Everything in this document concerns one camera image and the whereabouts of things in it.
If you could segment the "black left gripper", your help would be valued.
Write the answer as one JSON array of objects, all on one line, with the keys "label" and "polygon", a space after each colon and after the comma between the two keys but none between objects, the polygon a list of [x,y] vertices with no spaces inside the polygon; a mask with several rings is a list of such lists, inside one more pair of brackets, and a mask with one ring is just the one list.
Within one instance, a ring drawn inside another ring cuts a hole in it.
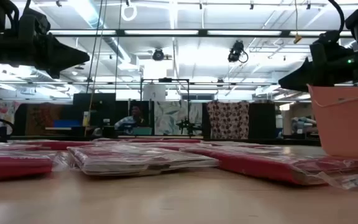
[{"label": "black left gripper", "polygon": [[23,39],[0,34],[0,63],[46,68],[51,78],[60,78],[61,71],[89,60],[86,52],[59,42],[51,33]]}]

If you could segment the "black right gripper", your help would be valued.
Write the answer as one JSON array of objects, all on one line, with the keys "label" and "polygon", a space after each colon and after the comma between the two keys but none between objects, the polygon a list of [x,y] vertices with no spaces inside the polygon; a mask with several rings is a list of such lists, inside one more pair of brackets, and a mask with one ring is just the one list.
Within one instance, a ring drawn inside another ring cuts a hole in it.
[{"label": "black right gripper", "polygon": [[305,83],[312,66],[314,86],[333,86],[344,82],[358,82],[358,51],[337,43],[310,45],[312,63],[305,58],[300,67],[279,79],[281,88],[309,92]]}]

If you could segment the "plain black fabric panel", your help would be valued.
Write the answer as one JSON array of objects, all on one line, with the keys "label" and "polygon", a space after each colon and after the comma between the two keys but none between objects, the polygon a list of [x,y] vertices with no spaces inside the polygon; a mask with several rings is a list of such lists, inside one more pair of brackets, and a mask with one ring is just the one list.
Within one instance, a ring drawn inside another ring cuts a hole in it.
[{"label": "plain black fabric panel", "polygon": [[275,139],[276,117],[273,103],[251,103],[249,109],[249,139]]}]

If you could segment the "brown patterned fabric panel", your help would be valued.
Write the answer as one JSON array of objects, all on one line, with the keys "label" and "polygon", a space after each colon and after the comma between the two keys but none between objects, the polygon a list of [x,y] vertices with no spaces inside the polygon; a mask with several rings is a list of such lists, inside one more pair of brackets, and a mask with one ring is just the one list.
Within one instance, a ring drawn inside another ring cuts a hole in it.
[{"label": "brown patterned fabric panel", "polygon": [[60,119],[64,105],[53,103],[28,104],[26,114],[26,136],[52,136],[57,135],[54,121]]}]

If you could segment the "blue box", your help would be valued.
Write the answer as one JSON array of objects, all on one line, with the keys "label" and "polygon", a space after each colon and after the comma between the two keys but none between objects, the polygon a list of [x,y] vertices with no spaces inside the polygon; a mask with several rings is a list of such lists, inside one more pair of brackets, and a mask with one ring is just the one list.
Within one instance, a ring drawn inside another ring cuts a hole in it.
[{"label": "blue box", "polygon": [[75,119],[58,119],[53,121],[53,128],[73,128],[79,127],[81,123]]}]

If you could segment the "orange plastic basket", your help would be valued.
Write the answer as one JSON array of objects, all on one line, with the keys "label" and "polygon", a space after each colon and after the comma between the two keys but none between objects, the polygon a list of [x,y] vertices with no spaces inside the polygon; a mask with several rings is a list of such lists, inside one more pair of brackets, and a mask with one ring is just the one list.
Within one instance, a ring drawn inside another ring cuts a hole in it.
[{"label": "orange plastic basket", "polygon": [[323,150],[358,158],[358,86],[308,87]]}]

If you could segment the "black overhead crossbar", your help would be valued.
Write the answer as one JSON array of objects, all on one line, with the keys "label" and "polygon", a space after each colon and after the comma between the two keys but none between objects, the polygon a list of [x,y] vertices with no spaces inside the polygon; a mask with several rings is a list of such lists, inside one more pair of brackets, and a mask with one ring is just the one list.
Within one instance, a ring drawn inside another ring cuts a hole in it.
[{"label": "black overhead crossbar", "polygon": [[50,31],[57,37],[294,37],[296,34],[306,38],[316,38],[325,30],[218,30],[218,29],[52,29]]}]

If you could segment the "pink floral fabric panel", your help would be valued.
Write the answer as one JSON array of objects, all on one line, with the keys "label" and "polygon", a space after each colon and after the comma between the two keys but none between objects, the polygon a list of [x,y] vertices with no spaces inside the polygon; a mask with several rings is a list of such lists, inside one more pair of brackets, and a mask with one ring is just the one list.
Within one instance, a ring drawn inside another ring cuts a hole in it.
[{"label": "pink floral fabric panel", "polygon": [[[19,108],[20,103],[17,101],[0,101],[0,119],[6,120],[14,124],[15,113]],[[12,133],[12,128],[5,123],[0,122],[0,127],[6,126],[7,133]]]}]

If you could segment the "red white dotted fabric panel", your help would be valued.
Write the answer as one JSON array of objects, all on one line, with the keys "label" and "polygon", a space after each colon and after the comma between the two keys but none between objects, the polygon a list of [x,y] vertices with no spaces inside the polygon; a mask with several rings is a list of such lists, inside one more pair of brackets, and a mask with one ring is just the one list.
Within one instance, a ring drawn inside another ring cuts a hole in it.
[{"label": "red white dotted fabric panel", "polygon": [[213,139],[247,139],[249,136],[249,106],[247,101],[206,104]]}]

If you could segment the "person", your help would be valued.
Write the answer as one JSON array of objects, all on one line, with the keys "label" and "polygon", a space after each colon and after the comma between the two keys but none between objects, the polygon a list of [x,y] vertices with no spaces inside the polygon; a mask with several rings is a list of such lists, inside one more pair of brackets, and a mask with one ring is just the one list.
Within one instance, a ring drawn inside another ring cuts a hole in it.
[{"label": "person", "polygon": [[142,114],[142,110],[137,105],[131,106],[131,115],[120,119],[114,124],[116,131],[122,131],[125,134],[132,134],[134,128],[141,127],[145,124],[145,119]]}]

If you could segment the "small black background robot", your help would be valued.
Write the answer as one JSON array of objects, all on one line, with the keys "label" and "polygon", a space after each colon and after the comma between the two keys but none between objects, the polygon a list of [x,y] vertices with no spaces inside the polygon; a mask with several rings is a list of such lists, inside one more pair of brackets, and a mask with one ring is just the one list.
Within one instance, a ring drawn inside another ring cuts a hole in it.
[{"label": "small black background robot", "polygon": [[188,118],[182,119],[179,123],[176,124],[179,127],[181,134],[183,134],[183,130],[187,131],[187,135],[194,136],[196,131],[202,131],[202,124],[191,123]]}]

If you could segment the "leaf print fabric panel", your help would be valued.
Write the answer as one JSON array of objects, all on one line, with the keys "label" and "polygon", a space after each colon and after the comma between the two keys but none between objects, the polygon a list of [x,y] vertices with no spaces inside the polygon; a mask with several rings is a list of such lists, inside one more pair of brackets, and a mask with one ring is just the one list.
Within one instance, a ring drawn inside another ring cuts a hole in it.
[{"label": "leaf print fabric panel", "polygon": [[154,131],[156,135],[188,135],[186,128],[180,129],[178,123],[185,118],[194,124],[203,120],[202,103],[188,104],[187,101],[155,101]]}]

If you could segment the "black metal frame stand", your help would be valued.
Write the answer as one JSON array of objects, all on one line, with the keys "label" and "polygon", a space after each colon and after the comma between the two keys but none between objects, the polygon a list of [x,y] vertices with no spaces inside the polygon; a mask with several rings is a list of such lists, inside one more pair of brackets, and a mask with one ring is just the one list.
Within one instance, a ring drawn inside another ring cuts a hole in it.
[{"label": "black metal frame stand", "polygon": [[[140,100],[142,100],[142,89],[143,86],[146,84],[158,84],[158,85],[165,85],[166,88],[166,100],[165,101],[181,101],[182,94],[190,93],[190,81],[186,78],[142,78],[140,80]],[[149,125],[152,128],[152,134],[155,134],[154,131],[154,101],[144,101],[149,104],[149,111],[147,115],[149,116]]]}]

